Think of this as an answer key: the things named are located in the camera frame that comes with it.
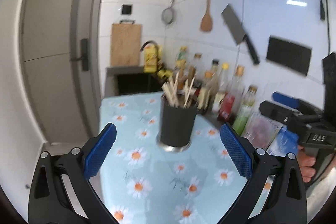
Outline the person's right hand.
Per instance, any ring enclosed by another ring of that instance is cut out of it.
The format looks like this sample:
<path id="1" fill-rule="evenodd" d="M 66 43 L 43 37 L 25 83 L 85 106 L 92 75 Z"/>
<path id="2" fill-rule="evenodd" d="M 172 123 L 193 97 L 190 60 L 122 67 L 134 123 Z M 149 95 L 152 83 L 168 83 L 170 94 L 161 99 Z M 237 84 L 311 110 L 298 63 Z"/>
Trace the person's right hand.
<path id="1" fill-rule="evenodd" d="M 301 171 L 304 183 L 308 183 L 314 177 L 316 170 L 313 168 L 315 165 L 315 157 L 309 156 L 305 153 L 302 146 L 298 146 L 297 161 Z"/>

